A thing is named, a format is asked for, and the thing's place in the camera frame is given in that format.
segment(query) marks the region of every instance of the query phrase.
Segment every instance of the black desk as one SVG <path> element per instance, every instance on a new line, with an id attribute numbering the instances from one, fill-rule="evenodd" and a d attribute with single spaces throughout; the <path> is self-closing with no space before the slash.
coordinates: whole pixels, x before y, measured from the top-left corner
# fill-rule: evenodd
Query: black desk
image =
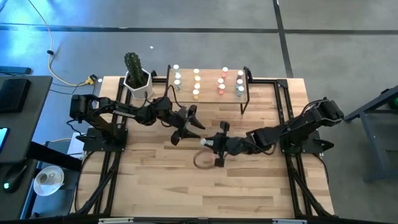
<path id="1" fill-rule="evenodd" d="M 31 84 L 20 113 L 0 114 L 0 127 L 10 129 L 0 152 L 0 181 L 2 182 L 12 163 L 27 158 L 29 163 L 17 191 L 6 194 L 0 190 L 0 220 L 20 219 L 32 179 L 36 173 L 37 161 L 48 162 L 75 171 L 79 171 L 81 167 L 81 160 L 31 141 L 50 90 L 52 77 L 0 77 L 0 87 L 5 80 L 13 78 L 26 78 L 30 80 Z"/>

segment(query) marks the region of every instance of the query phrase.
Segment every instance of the gray floor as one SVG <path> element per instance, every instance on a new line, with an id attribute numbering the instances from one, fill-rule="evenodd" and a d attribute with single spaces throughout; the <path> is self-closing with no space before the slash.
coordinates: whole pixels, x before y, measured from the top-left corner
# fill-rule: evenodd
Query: gray floor
<path id="1" fill-rule="evenodd" d="M 271 0 L 86 0 L 33 1 L 51 25 L 103 27 L 215 27 L 275 29 Z M 279 0 L 286 29 L 398 29 L 397 1 Z M 42 24 L 25 0 L 9 0 L 0 22 Z M 167 64 L 181 67 L 241 68 L 255 77 L 286 77 L 278 34 L 178 34 L 54 32 L 53 69 L 70 82 L 94 73 L 123 75 L 123 55 L 135 51 L 144 68 L 164 75 Z M 50 75 L 48 33 L 0 31 L 0 63 L 27 66 Z M 294 77 L 304 78 L 308 97 L 335 100 L 346 114 L 397 85 L 398 35 L 286 35 Z M 72 91 L 71 88 L 52 87 Z M 78 89 L 89 93 L 91 87 Z M 70 96 L 50 93 L 34 140 L 68 138 Z M 336 144 L 326 152 L 330 192 L 337 215 L 398 223 L 396 180 L 362 181 L 373 171 L 372 154 L 361 123 L 321 128 Z"/>

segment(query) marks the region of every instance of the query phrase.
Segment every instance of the white pot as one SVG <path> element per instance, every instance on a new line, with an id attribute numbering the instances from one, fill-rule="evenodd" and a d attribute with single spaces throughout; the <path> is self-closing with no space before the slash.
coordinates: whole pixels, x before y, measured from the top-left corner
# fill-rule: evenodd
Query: white pot
<path id="1" fill-rule="evenodd" d="M 131 86 L 129 86 L 127 84 L 127 77 L 129 76 L 129 72 L 126 72 L 126 76 L 124 77 L 124 83 L 123 84 L 124 84 L 125 87 L 127 87 L 130 90 L 130 92 L 132 94 L 132 97 L 135 98 L 135 99 L 144 99 L 145 98 L 145 92 L 148 93 L 148 98 L 149 98 L 154 92 L 154 89 L 152 87 L 152 77 L 150 76 L 150 74 L 147 71 L 142 70 L 142 72 L 145 72 L 148 75 L 148 82 L 147 82 L 147 84 L 145 86 L 140 87 L 138 89 L 133 89 L 133 88 L 131 88 Z"/>

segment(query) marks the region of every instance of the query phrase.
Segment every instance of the wooden tabletop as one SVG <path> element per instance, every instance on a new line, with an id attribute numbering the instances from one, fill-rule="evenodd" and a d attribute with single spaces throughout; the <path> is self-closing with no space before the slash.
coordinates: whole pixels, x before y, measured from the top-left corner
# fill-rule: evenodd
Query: wooden tabletop
<path id="1" fill-rule="evenodd" d="M 246 93 L 246 79 L 243 75 L 244 91 L 241 96 L 236 95 L 236 76 L 238 70 L 229 70 L 227 77 L 224 78 L 224 94 L 218 93 L 218 79 L 221 78 L 223 71 L 221 69 L 200 69 L 200 93 L 197 100 L 193 99 L 192 91 L 195 89 L 195 74 L 193 69 L 180 69 L 181 90 L 175 89 L 175 95 L 178 102 L 185 103 L 245 103 L 248 100 Z M 174 85 L 174 69 L 169 71 L 169 85 Z M 174 101 L 172 90 L 167 95 Z"/>
<path id="2" fill-rule="evenodd" d="M 100 96 L 115 99 L 119 78 L 104 77 Z M 294 114 L 298 115 L 308 103 L 304 80 L 288 79 L 288 83 Z M 165 84 L 154 83 L 153 97 L 160 96 L 164 88 Z M 212 136 L 220 131 L 220 121 L 225 120 L 231 125 L 229 136 L 243 137 L 247 131 L 278 125 L 272 85 L 250 84 L 249 90 L 251 100 L 244 115 L 240 114 L 237 104 L 199 103 L 197 118 L 206 130 L 192 126 L 188 129 L 203 137 Z M 132 101 L 136 106 L 141 103 Z M 111 116 L 103 115 L 108 121 Z M 197 139 L 184 139 L 178 146 L 173 146 L 170 136 L 174 128 L 165 128 L 160 122 L 143 126 L 129 119 L 127 128 L 129 137 L 119 166 L 112 216 L 294 217 L 286 163 L 278 148 L 271 156 L 228 156 L 225 168 L 199 170 L 192 163 L 195 153 L 204 149 Z M 96 152 L 86 162 L 78 187 L 79 208 L 98 185 L 103 157 L 103 152 Z M 313 155 L 304 154 L 303 164 L 309 189 L 324 208 L 333 213 L 322 163 Z M 105 190 L 102 209 L 107 195 L 108 189 Z M 300 190 L 298 195 L 304 212 Z"/>

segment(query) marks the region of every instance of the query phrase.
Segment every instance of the potted cactus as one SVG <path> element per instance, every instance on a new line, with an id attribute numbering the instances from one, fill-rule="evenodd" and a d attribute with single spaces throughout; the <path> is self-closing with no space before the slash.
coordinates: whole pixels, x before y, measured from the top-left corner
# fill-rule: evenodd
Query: potted cactus
<path id="1" fill-rule="evenodd" d="M 145 92 L 148 97 L 153 93 L 152 78 L 150 74 L 143 70 L 141 61 L 134 52 L 129 52 L 124 56 L 124 63 L 127 67 L 124 85 L 131 91 L 132 96 L 136 99 L 144 99 Z"/>

